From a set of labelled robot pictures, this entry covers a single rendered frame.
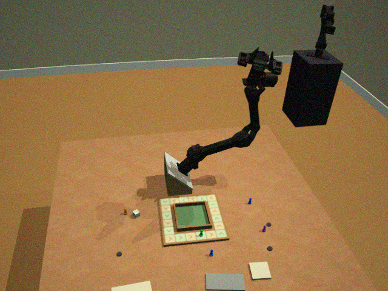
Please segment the white die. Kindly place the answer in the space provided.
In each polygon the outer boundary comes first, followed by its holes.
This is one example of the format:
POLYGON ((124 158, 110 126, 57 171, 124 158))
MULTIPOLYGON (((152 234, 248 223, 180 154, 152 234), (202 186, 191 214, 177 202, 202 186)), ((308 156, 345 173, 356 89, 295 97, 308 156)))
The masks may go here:
POLYGON ((140 215, 140 211, 139 211, 138 209, 134 210, 134 211, 133 211, 133 216, 134 216, 135 218, 141 216, 141 215, 140 215))

